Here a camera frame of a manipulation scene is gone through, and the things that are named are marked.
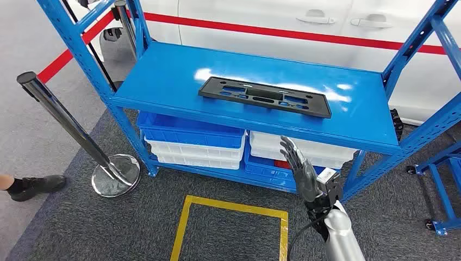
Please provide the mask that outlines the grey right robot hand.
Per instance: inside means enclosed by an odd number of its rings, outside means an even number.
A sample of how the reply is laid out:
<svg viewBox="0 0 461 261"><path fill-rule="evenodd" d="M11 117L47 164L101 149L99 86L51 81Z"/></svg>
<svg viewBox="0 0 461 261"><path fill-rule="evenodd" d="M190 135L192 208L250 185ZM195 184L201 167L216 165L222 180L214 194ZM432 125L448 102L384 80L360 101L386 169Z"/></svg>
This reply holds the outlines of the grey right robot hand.
<svg viewBox="0 0 461 261"><path fill-rule="evenodd" d="M280 145L280 153L291 167L298 194L304 201L313 202L318 195L317 174L313 165L287 136L281 135Z"/></svg>

